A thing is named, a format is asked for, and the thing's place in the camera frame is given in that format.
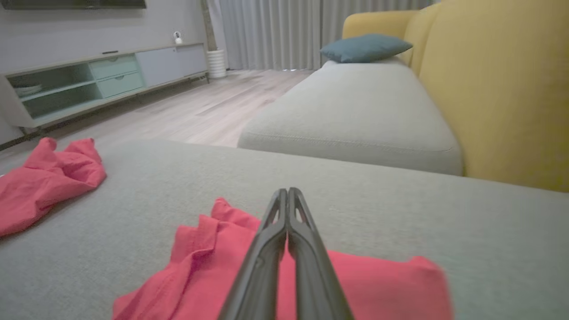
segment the wooden floor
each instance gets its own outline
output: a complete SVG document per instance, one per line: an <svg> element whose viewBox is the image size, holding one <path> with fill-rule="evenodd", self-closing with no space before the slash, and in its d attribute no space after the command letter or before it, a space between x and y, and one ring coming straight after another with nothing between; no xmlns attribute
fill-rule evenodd
<svg viewBox="0 0 569 320"><path fill-rule="evenodd" d="M166 139L203 145L237 145L239 134L265 105L311 71L232 71L227 78L184 83L130 99L55 129L58 149L94 138L98 150L135 139ZM0 151L0 174L20 166L38 139Z"/></svg>

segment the yellow cushion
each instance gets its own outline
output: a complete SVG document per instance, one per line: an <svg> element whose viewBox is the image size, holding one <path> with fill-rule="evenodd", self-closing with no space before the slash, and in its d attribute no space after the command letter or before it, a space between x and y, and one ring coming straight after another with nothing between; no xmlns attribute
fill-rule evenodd
<svg viewBox="0 0 569 320"><path fill-rule="evenodd" d="M432 23L439 12L440 3L424 8L415 14L405 31L404 40L411 43L413 48L401 54L401 59L413 69L416 75L421 70L421 62L423 61L423 53L427 44L429 31L431 31Z"/></svg>
<svg viewBox="0 0 569 320"><path fill-rule="evenodd" d="M467 176L569 191L568 39L568 0L442 3L420 79Z"/></svg>
<svg viewBox="0 0 569 320"><path fill-rule="evenodd" d="M403 39L409 19L417 10L384 11L352 14L344 21L342 38L365 34L384 34Z"/></svg>

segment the tv stand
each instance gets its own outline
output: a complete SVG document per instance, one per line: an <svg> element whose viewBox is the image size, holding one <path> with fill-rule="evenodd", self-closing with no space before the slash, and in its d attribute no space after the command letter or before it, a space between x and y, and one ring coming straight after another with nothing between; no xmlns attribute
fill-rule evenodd
<svg viewBox="0 0 569 320"><path fill-rule="evenodd" d="M180 81L206 78L202 43L99 55L0 76L0 108L6 121L36 128L110 105ZM18 97L14 88L42 85Z"/></svg>

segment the red cloth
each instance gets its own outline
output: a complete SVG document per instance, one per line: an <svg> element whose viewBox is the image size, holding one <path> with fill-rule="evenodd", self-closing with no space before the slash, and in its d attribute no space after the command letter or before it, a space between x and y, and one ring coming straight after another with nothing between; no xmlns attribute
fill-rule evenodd
<svg viewBox="0 0 569 320"><path fill-rule="evenodd" d="M24 165L0 177L0 237L22 231L56 203L96 188L105 179L93 139L73 141L63 152L43 138Z"/></svg>
<svg viewBox="0 0 569 320"><path fill-rule="evenodd" d="M201 215L197 228L178 228L170 263L118 298L113 319L216 319L258 226L256 218L217 199L211 218ZM444 274L427 259L328 254L356 319L452 319ZM277 318L296 319L294 260L288 252L279 272Z"/></svg>

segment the gray sofa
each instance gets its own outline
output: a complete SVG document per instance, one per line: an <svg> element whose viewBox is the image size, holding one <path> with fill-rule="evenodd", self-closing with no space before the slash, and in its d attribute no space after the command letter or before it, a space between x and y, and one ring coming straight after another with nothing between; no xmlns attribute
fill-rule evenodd
<svg viewBox="0 0 569 320"><path fill-rule="evenodd" d="M460 146L413 71L398 58L328 61L241 133L240 148L453 175Z"/></svg>
<svg viewBox="0 0 569 320"><path fill-rule="evenodd" d="M1 319L109 319L115 298L168 261L176 227L214 200L260 216L299 187L328 249L444 268L456 319L569 314L569 196L327 159L131 142L100 150L95 191L0 241Z"/></svg>

